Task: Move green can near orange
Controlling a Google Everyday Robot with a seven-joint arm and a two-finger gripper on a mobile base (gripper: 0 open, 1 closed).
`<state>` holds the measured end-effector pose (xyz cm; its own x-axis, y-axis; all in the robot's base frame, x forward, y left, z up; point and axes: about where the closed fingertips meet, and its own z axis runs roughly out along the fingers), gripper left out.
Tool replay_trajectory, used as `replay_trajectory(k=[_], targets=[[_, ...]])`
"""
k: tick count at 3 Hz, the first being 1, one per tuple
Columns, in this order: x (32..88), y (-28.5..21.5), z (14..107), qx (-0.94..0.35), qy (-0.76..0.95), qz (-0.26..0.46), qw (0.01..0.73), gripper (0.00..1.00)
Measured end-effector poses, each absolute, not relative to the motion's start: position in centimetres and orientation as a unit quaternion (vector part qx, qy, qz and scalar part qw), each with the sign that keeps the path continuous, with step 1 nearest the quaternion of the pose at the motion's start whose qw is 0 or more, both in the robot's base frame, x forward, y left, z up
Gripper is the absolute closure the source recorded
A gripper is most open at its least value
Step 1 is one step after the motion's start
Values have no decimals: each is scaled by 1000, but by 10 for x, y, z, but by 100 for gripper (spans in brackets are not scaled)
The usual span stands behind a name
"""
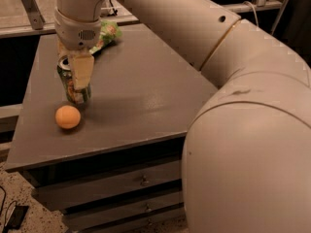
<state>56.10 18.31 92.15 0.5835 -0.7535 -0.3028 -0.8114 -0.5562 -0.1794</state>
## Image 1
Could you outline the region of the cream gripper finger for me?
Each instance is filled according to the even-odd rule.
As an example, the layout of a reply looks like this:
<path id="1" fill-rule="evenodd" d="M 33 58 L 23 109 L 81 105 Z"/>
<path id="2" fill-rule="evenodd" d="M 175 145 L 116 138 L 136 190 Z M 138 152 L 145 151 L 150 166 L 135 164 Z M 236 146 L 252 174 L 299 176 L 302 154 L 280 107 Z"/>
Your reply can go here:
<path id="1" fill-rule="evenodd" d="M 84 89 L 89 83 L 93 72 L 94 57 L 90 54 L 78 54 L 68 57 L 73 83 L 76 89 Z"/>
<path id="2" fill-rule="evenodd" d="M 58 66 L 62 69 L 69 69 L 68 50 L 64 47 L 60 40 L 57 40 Z"/>

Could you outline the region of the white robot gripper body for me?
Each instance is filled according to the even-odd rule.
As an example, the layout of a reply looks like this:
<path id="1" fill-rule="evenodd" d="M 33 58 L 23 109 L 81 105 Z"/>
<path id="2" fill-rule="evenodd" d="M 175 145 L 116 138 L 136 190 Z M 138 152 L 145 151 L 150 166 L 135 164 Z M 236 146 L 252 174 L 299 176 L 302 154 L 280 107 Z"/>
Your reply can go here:
<path id="1" fill-rule="evenodd" d="M 60 42 L 68 50 L 94 47 L 99 39 L 100 20 L 78 21 L 65 16 L 59 9 L 54 10 L 54 27 Z"/>

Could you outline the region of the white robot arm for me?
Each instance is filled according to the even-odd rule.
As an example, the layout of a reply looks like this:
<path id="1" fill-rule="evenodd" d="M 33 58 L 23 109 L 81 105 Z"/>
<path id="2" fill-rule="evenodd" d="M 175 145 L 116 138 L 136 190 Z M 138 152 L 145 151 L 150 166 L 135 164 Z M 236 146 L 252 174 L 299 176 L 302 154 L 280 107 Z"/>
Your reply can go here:
<path id="1" fill-rule="evenodd" d="M 57 0 L 60 48 L 84 88 L 104 0 Z M 311 233 L 310 69 L 210 0 L 117 0 L 214 88 L 182 157 L 190 233 Z"/>

